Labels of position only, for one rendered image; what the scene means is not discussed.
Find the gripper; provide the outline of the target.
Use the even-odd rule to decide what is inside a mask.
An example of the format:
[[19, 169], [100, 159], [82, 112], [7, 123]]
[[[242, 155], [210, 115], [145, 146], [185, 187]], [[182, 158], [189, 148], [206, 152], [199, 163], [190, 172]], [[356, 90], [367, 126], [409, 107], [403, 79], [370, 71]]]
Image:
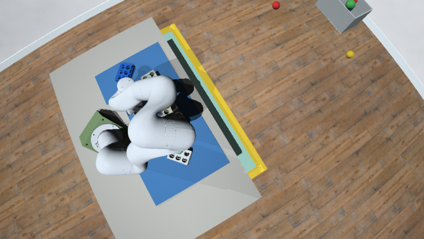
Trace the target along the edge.
[[[140, 102], [138, 105], [136, 105], [137, 107], [141, 108], [143, 105], [142, 102]], [[136, 106], [134, 106], [132, 109], [134, 109]], [[136, 112], [134, 112], [132, 109], [127, 111], [127, 115], [132, 115], [132, 114], [136, 114]]]

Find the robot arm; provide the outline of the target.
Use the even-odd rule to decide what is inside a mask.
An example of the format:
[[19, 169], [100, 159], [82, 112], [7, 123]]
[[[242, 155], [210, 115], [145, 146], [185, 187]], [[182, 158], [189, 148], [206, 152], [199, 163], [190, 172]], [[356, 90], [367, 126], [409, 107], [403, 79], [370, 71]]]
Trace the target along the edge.
[[158, 75], [136, 82], [125, 77], [118, 81], [117, 88], [108, 101], [115, 111], [128, 111], [142, 101], [148, 102], [141, 110], [137, 106], [132, 109], [137, 114], [128, 126], [128, 147], [114, 124], [102, 124], [93, 131], [91, 144], [99, 152], [96, 168], [100, 173], [140, 174], [149, 160], [180, 153], [194, 144], [195, 129], [189, 122], [157, 115], [176, 101], [177, 88], [170, 77]]

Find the blue tube rack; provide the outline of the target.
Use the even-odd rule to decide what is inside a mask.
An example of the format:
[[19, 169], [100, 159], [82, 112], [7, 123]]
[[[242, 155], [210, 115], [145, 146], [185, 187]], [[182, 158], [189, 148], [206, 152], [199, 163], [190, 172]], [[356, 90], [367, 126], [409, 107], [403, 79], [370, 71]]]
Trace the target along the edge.
[[[121, 66], [122, 66], [122, 68], [121, 68]], [[119, 73], [119, 71], [120, 71], [120, 73]], [[118, 82], [120, 79], [124, 78], [124, 76], [132, 78], [134, 71], [135, 71], [135, 68], [131, 64], [121, 63], [120, 67], [118, 69], [115, 81]], [[117, 78], [117, 76], [118, 76], [118, 78]]]

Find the blue flat mat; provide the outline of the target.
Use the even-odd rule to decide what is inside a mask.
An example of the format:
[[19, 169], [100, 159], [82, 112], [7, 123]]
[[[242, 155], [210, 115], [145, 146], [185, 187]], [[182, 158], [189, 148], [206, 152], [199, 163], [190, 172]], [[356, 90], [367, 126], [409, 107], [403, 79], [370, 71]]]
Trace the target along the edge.
[[95, 76], [106, 104], [118, 90], [115, 77], [121, 63], [135, 68], [134, 81], [152, 70], [170, 77], [177, 88], [175, 102], [195, 129], [188, 165], [167, 159], [166, 155], [149, 160], [147, 169], [140, 173], [156, 206], [230, 163], [158, 42]]

